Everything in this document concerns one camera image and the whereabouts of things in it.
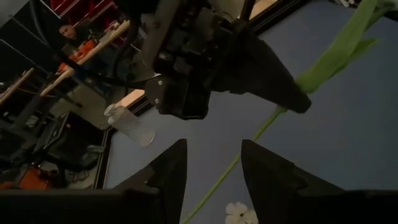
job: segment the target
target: blue surface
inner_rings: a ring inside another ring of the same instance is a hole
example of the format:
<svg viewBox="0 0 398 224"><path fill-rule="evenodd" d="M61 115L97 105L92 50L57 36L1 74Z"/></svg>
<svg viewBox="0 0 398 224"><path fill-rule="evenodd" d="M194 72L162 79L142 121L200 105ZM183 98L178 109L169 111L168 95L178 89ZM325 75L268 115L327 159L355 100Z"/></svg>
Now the blue surface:
<svg viewBox="0 0 398 224"><path fill-rule="evenodd" d="M315 63L352 13L326 1L312 2L261 38L297 76ZM258 143L344 189L398 189L397 28L388 19L379 21L366 37L380 43L313 94L306 114L281 116ZM157 130L155 141L141 149L115 134L106 186L118 185L177 139L187 138L185 218L240 151L241 140L252 138L274 108L252 95L214 93L202 121L149 111L142 119ZM252 207L240 164L192 223L224 223L225 206L237 201Z"/></svg>

